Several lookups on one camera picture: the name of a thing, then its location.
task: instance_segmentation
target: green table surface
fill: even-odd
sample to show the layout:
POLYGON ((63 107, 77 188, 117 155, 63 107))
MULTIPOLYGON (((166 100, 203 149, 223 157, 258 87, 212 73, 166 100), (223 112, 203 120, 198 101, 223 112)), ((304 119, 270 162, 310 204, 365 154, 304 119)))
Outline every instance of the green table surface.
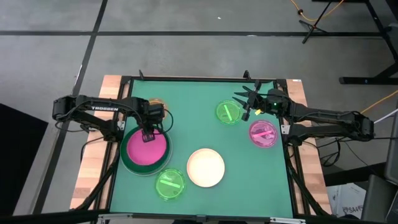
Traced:
MULTIPOLYGON (((256 116, 253 111, 248 122, 233 125, 222 124, 216 117, 217 104, 232 100, 234 92, 243 91, 243 85, 250 89, 254 86, 135 80, 132 96, 160 98, 174 116, 174 126, 168 132, 173 153, 165 168, 180 170, 187 186, 179 198, 162 200, 155 191, 157 174, 134 175, 119 160, 111 212, 292 218, 279 120, 269 114, 256 116), (259 148, 249 138, 249 127, 258 119, 277 127, 278 141, 272 148, 259 148), (188 158, 201 148, 214 149, 224 160, 224 177, 214 187, 199 187, 188 177, 188 158)), ((260 93, 267 93, 270 88, 273 83, 263 83, 260 93)), ((171 117, 167 116, 165 129, 170 122, 171 117)), ((125 133, 136 126, 135 119, 128 118, 125 133)))

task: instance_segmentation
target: wooden table frame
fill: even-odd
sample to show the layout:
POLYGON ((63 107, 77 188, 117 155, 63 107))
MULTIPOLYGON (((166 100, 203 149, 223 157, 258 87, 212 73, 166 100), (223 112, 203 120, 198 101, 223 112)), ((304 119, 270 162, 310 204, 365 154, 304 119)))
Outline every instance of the wooden table frame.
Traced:
MULTIPOLYGON (((206 80, 207 78, 198 77, 198 79, 206 80)), ((116 99, 125 98, 131 95, 131 89, 129 84, 130 80, 131 77, 122 77, 120 75, 105 75, 98 97, 116 99)), ((242 78, 228 78, 228 80, 234 80, 234 82, 245 81, 245 79, 242 78)), ((295 101, 296 103, 301 103, 305 106, 307 105, 301 80, 277 80, 277 83, 279 84, 279 88, 287 91, 289 97, 293 101, 295 101)), ((105 120, 116 118, 118 118, 119 120, 124 119, 121 114, 116 115, 114 112, 107 111, 96 111, 95 116, 105 120)), ((302 124, 306 126, 311 126, 311 122, 309 121, 303 121, 302 124)), ((101 137, 101 133, 99 131, 89 133, 88 141, 96 139, 98 137, 101 137)), ((306 141, 316 144, 314 138, 309 138, 306 141)), ((85 147, 83 160, 81 162, 80 170, 78 173, 78 178, 76 181, 75 190, 73 192, 70 208, 75 208, 79 206, 94 189, 100 177, 109 167, 110 161, 114 159, 114 153, 116 152, 117 146, 118 144, 116 143, 108 143, 103 140, 98 140, 88 144, 85 147)), ((301 178, 304 179, 307 189, 311 192, 314 199, 321 205, 321 207, 326 212, 331 213, 328 194, 326 191, 325 181, 323 179, 322 167, 320 164, 317 149, 310 144, 303 143, 302 146, 296 148, 295 150, 290 147, 289 152, 296 152, 294 154, 294 157, 291 158, 291 161, 295 167, 297 163, 301 164, 301 166, 296 168, 296 170, 301 178)), ((112 182, 114 182, 114 176, 109 178, 102 192, 99 194, 99 197, 97 197, 97 200, 95 200, 95 202, 91 205, 90 209, 109 208, 112 196, 112 194, 110 193, 113 191, 111 189, 113 185, 110 184, 112 182)), ((295 197, 292 198, 292 203, 295 203, 296 205, 292 205, 294 212, 298 214, 315 214, 313 210, 308 206, 308 203, 305 200, 302 200, 302 194, 300 193, 300 190, 295 183, 294 194, 295 197)))

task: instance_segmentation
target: yellow object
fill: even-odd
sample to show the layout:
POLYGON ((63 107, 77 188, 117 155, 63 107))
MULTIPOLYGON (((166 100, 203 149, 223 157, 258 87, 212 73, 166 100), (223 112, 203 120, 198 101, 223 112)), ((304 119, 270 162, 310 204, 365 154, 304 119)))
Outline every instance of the yellow object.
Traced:
MULTIPOLYGON (((300 10, 300 8, 299 8, 298 5, 296 4, 296 2, 294 2, 294 0, 290 0, 290 1, 294 4, 294 6, 296 7, 297 10, 300 10)), ((331 9, 328 13, 326 13, 325 15, 323 15, 322 18, 325 18, 326 16, 329 16, 329 14, 331 14, 331 12, 333 12, 335 9, 337 9, 337 7, 339 7, 340 4, 343 3, 343 2, 344 2, 344 0, 341 0, 333 9, 331 9)), ((304 14, 303 14, 302 12, 300 13, 300 15, 301 15, 304 19, 306 19, 306 20, 308 20, 308 21, 311 21, 311 22, 317 21, 317 20, 318 20, 318 19, 309 19, 309 18, 305 17, 304 14)))
POLYGON ((261 114, 262 110, 256 110, 256 112, 254 112, 256 115, 261 114))
POLYGON ((368 110, 370 110, 373 106, 376 106, 376 105, 378 105, 379 103, 381 103, 381 102, 383 102, 384 100, 386 100, 386 99, 388 99, 388 98, 390 98, 390 97, 392 97, 392 96, 394 96, 395 94, 397 94, 398 93, 398 90, 396 90, 395 92, 393 92, 393 93, 391 93, 390 95, 388 95, 388 96, 386 96, 386 97, 384 97, 383 99, 381 99, 381 100, 379 100, 379 101, 377 101, 377 102, 375 102, 375 103, 373 103, 371 106, 369 106, 368 108, 366 108, 365 110, 362 110, 362 112, 361 113, 365 113, 365 112, 367 112, 368 110))

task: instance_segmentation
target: black base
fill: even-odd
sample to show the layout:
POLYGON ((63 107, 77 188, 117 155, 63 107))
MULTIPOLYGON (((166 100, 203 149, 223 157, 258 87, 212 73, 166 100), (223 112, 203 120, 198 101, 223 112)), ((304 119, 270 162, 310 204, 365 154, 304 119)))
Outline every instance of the black base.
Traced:
POLYGON ((348 184, 353 182, 368 181, 371 174, 377 174, 379 177, 384 177, 384 169, 386 162, 364 166, 351 170, 343 170, 334 174, 324 175, 325 184, 327 187, 341 184, 348 184))
POLYGON ((398 62, 393 63, 375 77, 340 77, 341 84, 357 85, 398 85, 398 78, 390 78, 398 72, 398 62))
POLYGON ((357 85, 398 85, 398 78, 340 77, 340 84, 357 85))
POLYGON ((299 20, 298 22, 301 23, 301 24, 304 24, 304 25, 308 26, 308 28, 310 29, 310 31, 308 32, 308 34, 304 37, 304 39, 303 39, 303 41, 302 41, 303 44, 305 44, 306 41, 308 40, 308 38, 310 38, 310 36, 311 36, 311 34, 312 34, 313 31, 316 31, 316 30, 317 30, 317 31, 320 31, 320 32, 322 32, 322 33, 324 33, 324 34, 327 34, 327 33, 328 33, 328 32, 326 32, 326 31, 323 30, 323 29, 317 28, 316 26, 314 26, 314 25, 312 25, 312 24, 309 24, 309 23, 307 23, 307 22, 304 22, 303 20, 299 20))

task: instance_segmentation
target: gray floor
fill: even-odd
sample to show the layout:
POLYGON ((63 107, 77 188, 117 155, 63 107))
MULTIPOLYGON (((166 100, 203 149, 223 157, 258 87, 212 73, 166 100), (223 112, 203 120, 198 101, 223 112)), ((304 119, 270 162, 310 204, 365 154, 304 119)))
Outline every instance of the gray floor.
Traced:
MULTIPOLYGON (((383 24, 394 21, 384 1, 371 1, 383 24)), ((324 3, 297 0, 308 17, 324 3)), ((101 0, 0 0, 0 30, 92 30, 101 0)), ((109 0, 100 30, 233 30, 305 31, 289 0, 183 1, 109 0)), ((377 31, 364 4, 343 4, 319 24, 328 31, 377 31)), ((52 101, 70 94, 89 37, 0 36, 1 103, 53 124, 52 101)), ((103 75, 184 75, 296 78, 303 81, 308 105, 330 110, 361 111, 392 93, 396 86, 343 86, 338 77, 370 77, 393 62, 379 38, 300 37, 97 37, 81 94, 97 96, 103 75)), ((395 108, 396 100, 380 104, 367 115, 378 119, 395 108)), ((391 120, 376 126, 389 136, 391 120)), ((18 204, 16 213, 29 213, 31 201, 56 139, 53 127, 46 138, 18 204)), ((43 212, 68 210, 79 168, 85 134, 67 135, 43 212)), ((368 164, 386 159, 388 141, 351 142, 368 164)), ((323 148, 321 155, 334 151, 323 148)), ((363 166, 343 145, 337 166, 363 166)))

